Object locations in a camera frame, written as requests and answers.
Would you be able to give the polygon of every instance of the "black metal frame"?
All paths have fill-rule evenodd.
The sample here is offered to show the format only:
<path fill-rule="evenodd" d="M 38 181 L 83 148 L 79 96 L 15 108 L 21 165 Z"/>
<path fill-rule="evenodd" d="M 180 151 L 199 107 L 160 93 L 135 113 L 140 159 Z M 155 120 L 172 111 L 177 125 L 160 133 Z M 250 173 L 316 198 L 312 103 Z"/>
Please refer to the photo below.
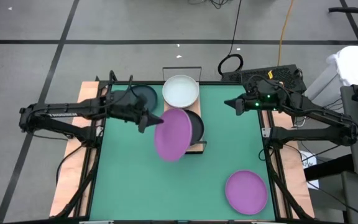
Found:
<path fill-rule="evenodd" d="M 164 81 L 137 81 L 137 82 L 132 82 L 132 84 L 144 84 L 144 85 L 163 85 Z M 98 96 L 101 94 L 102 89 L 108 84 L 108 81 L 99 81 L 99 86 L 98 86 Z M 127 85 L 128 81 L 116 81 L 114 82 L 115 85 Z M 200 85 L 240 85 L 239 83 L 234 83 L 234 82 L 220 82 L 220 81 L 213 81 L 213 82 L 209 82 L 209 81 L 205 81 L 205 82 L 200 82 Z M 273 121 L 273 116 L 271 111 L 268 111 L 268 122 L 269 122 L 269 126 L 272 127 L 274 126 L 274 121 Z M 261 128 L 264 128 L 264 119 L 263 119 L 263 115 L 261 111 L 258 111 L 258 118 L 259 118 L 259 124 Z M 104 127 L 104 125 L 106 124 L 106 119 L 102 119 L 102 126 Z M 266 150 L 266 145 L 264 144 L 264 153 L 265 153 L 265 158 L 266 158 L 266 166 L 268 168 L 268 163 L 271 163 L 271 158 L 269 156 L 269 151 Z M 91 150 L 87 149 L 87 154 L 85 159 L 84 159 L 84 166 L 82 168 L 81 171 L 81 180 L 80 183 L 82 183 L 84 181 L 84 178 L 86 177 L 86 173 L 88 171 L 88 166 L 90 163 L 90 153 Z M 96 148 L 96 155 L 100 155 L 101 153 L 101 146 Z M 282 160 L 281 160 L 281 155 L 279 150 L 275 151 L 275 160 L 277 163 L 277 168 L 278 168 L 278 173 L 280 176 L 280 180 L 282 181 L 282 183 L 284 185 L 286 185 L 285 183 L 285 174 L 284 174 L 284 170 L 283 170 L 283 165 L 282 165 Z M 97 173 L 98 173 L 98 164 L 95 167 L 95 176 L 93 178 L 93 180 L 90 183 L 90 188 L 89 188 L 89 197 L 88 197 L 88 203 L 86 205 L 86 215 L 79 217 L 79 211 L 81 206 L 83 206 L 81 204 L 81 200 L 79 200 L 79 202 L 77 202 L 76 207 L 75 207 L 75 212 L 74 212 L 74 217 L 70 217 L 70 218 L 51 218 L 51 219 L 47 219 L 47 220 L 33 220 L 33 221 L 24 221 L 24 222 L 14 222 L 14 223 L 10 223 L 10 224 L 60 224 L 60 223 L 79 223 L 79 222 L 83 222 L 83 221 L 87 221 L 89 220 L 89 214 L 90 214 L 90 210 L 91 210 L 91 206 L 92 206 L 92 199 L 93 199 L 93 193 L 94 193 L 94 188 L 95 188 L 95 180 L 97 178 Z M 269 185 L 270 185 L 270 193 L 272 196 L 272 203 L 273 203 L 273 212 L 275 214 L 275 221 L 276 222 L 282 222 L 282 223 L 309 223 L 309 224 L 338 224 L 338 223 L 334 223 L 334 222 L 321 222 L 321 221 L 317 221 L 317 220 L 297 220 L 297 219 L 292 219 L 292 212 L 290 209 L 290 205 L 289 203 L 284 199 L 285 202 L 285 210 L 286 210 L 286 215 L 289 218 L 282 218 L 280 215 L 280 209 L 278 206 L 278 199 L 277 199 L 277 192 L 276 192 L 276 188 L 275 188 L 275 182 L 273 181 L 273 177 L 271 175 L 271 173 L 268 172 L 268 179 L 269 179 Z M 126 221 L 120 221 L 120 220 L 114 220 L 114 223 L 202 223 L 205 224 L 206 222 L 202 222 L 202 221 L 152 221 L 152 220 L 126 220 Z M 251 223 L 251 222 L 236 222 L 234 220 L 228 220 L 228 221 L 215 221 L 215 222 L 208 222 L 208 223 Z"/>
<path fill-rule="evenodd" d="M 330 175 L 340 174 L 344 171 L 354 172 L 352 154 L 338 157 L 336 159 L 316 164 L 303 170 L 306 181 L 317 180 Z"/>

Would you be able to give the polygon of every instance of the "wooden table frame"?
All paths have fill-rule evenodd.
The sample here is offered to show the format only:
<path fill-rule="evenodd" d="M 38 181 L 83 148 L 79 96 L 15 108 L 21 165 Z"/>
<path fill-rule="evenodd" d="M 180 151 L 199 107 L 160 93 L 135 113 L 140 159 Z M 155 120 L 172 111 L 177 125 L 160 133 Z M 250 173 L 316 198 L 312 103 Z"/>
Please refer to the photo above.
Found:
<path fill-rule="evenodd" d="M 117 84 L 127 84 L 127 82 L 116 82 Z M 163 82 L 134 82 L 133 84 L 141 83 L 148 85 L 161 85 Z M 94 98 L 101 94 L 100 89 L 106 86 L 106 81 L 100 82 L 83 82 L 78 97 L 78 102 L 87 98 Z M 200 85 L 238 85 L 237 83 L 222 83 L 222 82 L 201 82 Z M 273 125 L 281 126 L 284 128 L 291 128 L 291 117 L 284 113 L 269 114 L 267 111 L 259 113 L 259 119 L 261 126 L 272 127 Z M 84 118 L 74 118 L 73 122 L 76 126 L 89 126 L 95 125 L 91 121 Z M 293 146 L 298 149 L 296 142 L 288 142 L 289 146 Z M 80 145 L 78 140 L 69 140 L 66 146 L 66 153 L 70 153 L 72 150 Z M 284 183 L 287 185 L 287 189 L 294 196 L 295 200 L 302 206 L 305 212 L 314 216 L 313 207 L 310 200 L 308 187 L 306 184 L 305 174 L 303 172 L 303 165 L 299 156 L 299 153 L 294 148 L 284 146 L 280 150 L 280 153 L 272 156 L 272 162 L 275 169 L 280 174 Z M 78 152 L 69 158 L 63 165 L 60 171 L 60 178 L 56 188 L 55 197 L 53 199 L 50 216 L 57 214 L 71 199 L 71 196 L 77 190 L 80 182 L 85 178 L 87 172 L 93 163 L 93 157 L 96 150 L 87 149 Z M 296 214 L 290 209 L 288 204 L 283 198 L 283 195 L 277 185 L 272 184 L 270 181 L 272 190 L 273 207 L 275 209 L 275 216 L 277 218 L 296 218 Z M 90 203 L 93 194 L 94 181 L 88 186 L 83 194 L 81 201 L 79 202 L 76 210 L 70 214 L 73 217 L 87 216 L 90 213 Z"/>

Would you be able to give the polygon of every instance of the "white object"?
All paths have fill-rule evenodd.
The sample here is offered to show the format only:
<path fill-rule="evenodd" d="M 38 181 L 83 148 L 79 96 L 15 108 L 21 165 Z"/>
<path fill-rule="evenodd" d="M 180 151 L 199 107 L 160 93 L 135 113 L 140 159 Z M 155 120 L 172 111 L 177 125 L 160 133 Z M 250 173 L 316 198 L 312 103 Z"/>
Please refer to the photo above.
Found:
<path fill-rule="evenodd" d="M 175 75 L 169 78 L 162 87 L 164 100 L 175 108 L 186 108 L 192 105 L 200 92 L 198 83 L 186 75 Z"/>
<path fill-rule="evenodd" d="M 310 152 L 304 152 L 304 151 L 300 151 L 301 155 L 302 155 L 302 160 L 303 159 L 306 159 L 307 157 L 311 157 L 313 156 L 314 154 L 310 153 Z M 308 167 L 311 167 L 313 165 L 316 165 L 317 164 L 317 159 L 316 157 L 311 157 L 309 159 L 307 159 L 306 161 L 303 161 L 302 162 L 303 164 L 303 169 L 306 169 Z M 310 181 L 311 184 L 315 185 L 316 187 L 319 187 L 318 185 L 318 180 L 312 180 Z M 308 183 L 308 188 L 310 189 L 316 189 L 315 187 L 313 187 L 311 184 Z"/>
<path fill-rule="evenodd" d="M 358 85 L 358 46 L 345 47 L 326 62 L 329 66 L 305 91 L 305 96 L 320 106 L 340 99 L 341 86 Z"/>

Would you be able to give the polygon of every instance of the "black cable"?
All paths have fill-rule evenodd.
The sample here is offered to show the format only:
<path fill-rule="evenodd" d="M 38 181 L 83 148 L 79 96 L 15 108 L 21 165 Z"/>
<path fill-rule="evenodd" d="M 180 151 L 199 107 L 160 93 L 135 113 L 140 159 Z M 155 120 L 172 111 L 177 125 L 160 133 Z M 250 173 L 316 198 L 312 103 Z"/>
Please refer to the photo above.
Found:
<path fill-rule="evenodd" d="M 326 109 L 327 109 L 327 110 L 330 110 L 330 109 L 333 108 L 334 106 L 339 106 L 339 105 L 342 105 L 342 103 L 338 103 L 338 104 L 332 105 L 332 106 L 330 106 L 329 108 L 326 108 Z"/>
<path fill-rule="evenodd" d="M 303 161 L 306 161 L 306 160 L 308 160 L 308 159 L 310 159 L 310 158 L 312 158 L 312 157 L 316 157 L 316 156 L 318 156 L 318 155 L 320 155 L 320 154 L 323 154 L 323 153 L 325 153 L 325 152 L 328 152 L 328 151 L 330 151 L 330 150 L 336 149 L 336 148 L 339 147 L 339 146 L 340 146 L 340 145 L 336 145 L 336 146 L 334 146 L 334 147 L 330 147 L 329 149 L 326 149 L 326 150 L 324 150 L 324 151 L 321 151 L 321 152 L 319 152 L 319 153 L 316 153 L 316 154 L 314 154 L 314 155 L 312 155 L 312 156 L 309 156 L 309 157 L 307 157 L 306 159 L 303 159 L 302 162 L 303 162 Z"/>
<path fill-rule="evenodd" d="M 314 155 L 314 153 L 312 153 L 311 151 L 310 151 L 310 149 L 308 149 L 304 144 L 303 144 L 303 141 L 300 141 L 301 142 L 301 145 L 307 150 L 307 151 L 309 151 L 312 155 Z"/>
<path fill-rule="evenodd" d="M 299 153 L 299 156 L 300 156 L 301 160 L 302 160 L 302 156 L 305 156 L 305 157 L 306 157 L 306 155 L 304 155 L 302 152 L 300 152 L 297 148 L 295 148 L 295 147 L 293 147 L 293 146 L 290 146 L 290 145 L 288 145 L 288 144 L 284 144 L 284 146 L 288 146 L 288 147 L 290 147 L 290 148 L 296 150 L 297 153 Z M 258 153 L 258 158 L 259 158 L 260 161 L 266 161 L 266 159 L 262 159 L 262 158 L 260 157 L 260 154 L 261 154 L 263 151 L 264 151 L 264 149 L 260 150 L 259 153 Z M 273 154 L 274 154 L 274 150 L 272 150 L 272 152 L 271 152 L 268 156 L 271 157 Z"/>
<path fill-rule="evenodd" d="M 327 104 L 325 106 L 323 106 L 323 108 L 326 108 L 327 106 L 333 105 L 334 103 L 338 102 L 339 100 L 341 100 L 342 98 L 337 99 L 336 101 L 334 101 L 333 103 Z"/>
<path fill-rule="evenodd" d="M 353 211 L 355 211 L 355 212 L 358 213 L 358 209 L 355 209 L 354 207 L 352 207 L 352 206 L 350 206 L 350 205 L 347 205 L 346 203 L 344 203 L 344 202 L 342 202 L 341 200 L 339 200 L 337 197 L 335 197 L 335 196 L 333 196 L 332 194 L 326 192 L 325 190 L 323 190 L 323 189 L 321 189 L 321 188 L 315 186 L 314 184 L 312 184 L 312 183 L 310 183 L 310 182 L 308 182 L 308 183 L 309 183 L 310 185 L 312 185 L 313 187 L 315 187 L 316 189 L 318 189 L 318 190 L 324 192 L 326 195 L 328 195 L 328 196 L 332 197 L 333 199 L 337 200 L 339 203 L 341 203 L 341 204 L 342 204 L 343 206 L 345 206 L 346 208 L 350 208 L 351 210 L 353 210 Z"/>
<path fill-rule="evenodd" d="M 302 146 L 307 150 L 307 151 L 309 151 L 312 155 L 314 154 L 314 153 L 312 153 L 304 144 L 303 144 L 303 141 L 300 141 L 301 142 L 301 144 L 302 144 Z M 317 158 L 316 157 L 316 159 L 318 160 L 318 161 L 320 161 L 320 162 L 325 162 L 325 161 L 322 161 L 321 159 L 319 159 L 319 158 Z"/>
<path fill-rule="evenodd" d="M 192 2 L 191 0 L 187 0 L 187 3 L 191 4 L 191 5 L 198 5 L 198 4 L 201 4 L 201 3 L 204 3 L 204 2 L 206 2 L 206 0 L 201 0 L 200 2 Z"/>
<path fill-rule="evenodd" d="M 95 138 L 95 140 L 94 140 L 94 143 L 96 143 L 96 141 L 102 135 L 102 133 L 104 133 L 104 129 L 99 132 L 97 138 Z M 96 169 L 96 167 L 98 165 L 98 162 L 99 162 L 99 155 L 98 155 L 98 153 L 96 153 L 92 168 L 88 172 L 88 175 L 85 177 L 85 180 L 80 184 L 80 186 L 78 187 L 77 191 L 74 193 L 74 195 L 72 196 L 70 201 L 66 204 L 66 206 L 63 208 L 63 210 L 56 215 L 56 217 L 67 217 L 67 216 L 69 216 L 70 212 L 73 210 L 73 208 L 76 205 L 77 201 L 81 198 L 81 196 L 82 196 L 83 192 L 85 191 L 86 187 L 88 186 L 88 184 L 94 179 L 95 169 Z"/>
<path fill-rule="evenodd" d="M 219 0 L 219 2 L 215 2 L 214 0 L 209 0 L 211 4 L 216 8 L 220 9 L 224 4 L 226 4 L 229 0 Z"/>
<path fill-rule="evenodd" d="M 138 96 L 134 93 L 134 91 L 133 91 L 133 89 L 132 89 L 132 80 L 133 80 L 133 78 L 134 78 L 134 77 L 133 77 L 132 75 L 129 77 L 128 87 L 127 87 L 127 89 L 125 90 L 125 93 L 123 94 L 122 97 L 120 97 L 118 100 L 116 100 L 116 101 L 114 101 L 114 102 L 109 103 L 108 105 L 104 105 L 104 106 L 101 106 L 101 107 L 108 107 L 108 106 L 111 106 L 111 105 L 113 105 L 113 104 L 115 104 L 115 103 L 120 102 L 120 101 L 129 93 L 129 91 L 131 91 L 131 92 L 136 96 L 136 98 L 137 98 Z"/>
<path fill-rule="evenodd" d="M 337 111 L 337 110 L 342 109 L 342 108 L 343 108 L 343 106 L 341 106 L 340 108 L 333 109 L 333 111 Z"/>
<path fill-rule="evenodd" d="M 300 152 L 299 149 L 297 149 L 297 148 L 295 148 L 295 147 L 293 147 L 293 146 L 290 146 L 290 145 L 288 145 L 288 144 L 284 144 L 284 146 L 288 146 L 288 147 L 291 147 L 292 149 L 296 150 L 297 153 L 299 153 L 299 155 L 300 155 L 300 157 L 301 157 L 301 160 L 302 160 L 302 156 L 305 156 L 305 157 L 306 157 L 306 155 L 303 154 L 302 152 Z"/>
<path fill-rule="evenodd" d="M 74 153 L 78 152 L 85 144 L 81 144 L 78 148 L 74 149 L 74 151 L 72 151 L 71 153 L 69 153 L 66 157 L 64 157 L 62 159 L 62 161 L 59 163 L 59 166 L 57 167 L 56 170 L 56 184 L 59 181 L 59 173 L 60 173 L 60 168 L 63 165 L 63 163 L 72 155 L 74 155 Z"/>
<path fill-rule="evenodd" d="M 62 140 L 62 141 L 67 141 L 68 139 L 63 139 L 63 138 L 54 138 L 54 137 L 48 137 L 48 136 L 39 136 L 37 134 L 33 134 L 34 137 L 37 138 L 44 138 L 44 139 L 53 139 L 53 140 Z"/>
<path fill-rule="evenodd" d="M 98 136 L 95 138 L 94 143 L 96 143 L 98 137 L 100 137 L 100 136 L 102 135 L 102 133 L 104 133 L 104 129 L 99 132 Z M 84 145 L 85 145 L 85 143 L 81 144 L 78 148 L 74 149 L 74 151 L 72 151 L 71 153 L 69 153 L 69 154 L 68 154 L 66 157 L 64 157 L 63 160 L 59 163 L 59 166 L 57 167 L 57 170 L 56 170 L 56 184 L 57 184 L 57 182 L 58 182 L 58 180 L 59 180 L 59 172 L 60 172 L 60 168 L 61 168 L 62 164 L 63 164 L 70 156 L 72 156 L 74 153 L 78 152 Z"/>
<path fill-rule="evenodd" d="M 231 50 L 233 49 L 234 38 L 235 38 L 235 36 L 236 36 L 237 22 L 238 22 L 238 20 L 239 20 L 241 2 L 242 2 L 242 0 L 240 0 L 239 8 L 237 9 L 236 24 L 235 24 L 235 26 L 234 26 L 233 38 L 231 39 L 230 51 L 229 51 L 228 55 L 227 55 L 223 60 L 221 60 L 221 62 L 220 62 L 219 65 L 218 65 L 218 73 L 219 73 L 220 75 L 223 75 L 223 72 L 222 72 L 222 64 L 223 64 L 227 59 L 229 59 L 229 58 L 231 58 L 231 57 L 236 57 L 236 58 L 238 58 L 238 59 L 240 60 L 240 65 L 237 67 L 237 69 L 235 69 L 235 72 L 241 71 L 242 66 L 244 65 L 244 59 L 242 58 L 241 55 L 239 55 L 239 54 L 231 54 Z"/>
<path fill-rule="evenodd" d="M 259 160 L 260 160 L 260 161 L 266 161 L 266 158 L 265 158 L 265 159 L 262 159 L 262 158 L 260 157 L 260 154 L 261 154 L 264 150 L 265 150 L 265 149 L 262 149 L 261 151 L 259 151 L 258 157 L 259 157 Z M 270 153 L 268 156 L 271 157 L 271 156 L 273 155 L 273 153 L 274 153 L 274 150 L 272 150 L 272 153 Z"/>

